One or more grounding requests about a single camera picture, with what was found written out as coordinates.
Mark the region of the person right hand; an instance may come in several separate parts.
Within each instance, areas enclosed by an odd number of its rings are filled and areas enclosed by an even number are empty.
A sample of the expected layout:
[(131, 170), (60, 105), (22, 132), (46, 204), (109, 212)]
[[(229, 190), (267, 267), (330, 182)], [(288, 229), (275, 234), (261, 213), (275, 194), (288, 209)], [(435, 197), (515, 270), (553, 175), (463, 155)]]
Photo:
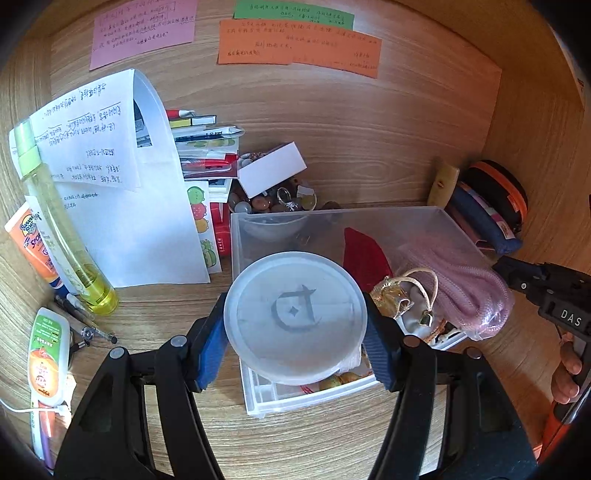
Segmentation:
[(556, 403), (566, 405), (579, 394), (574, 377), (581, 372), (582, 362), (574, 350), (574, 337), (564, 333), (560, 345), (560, 363), (552, 375), (551, 392)]

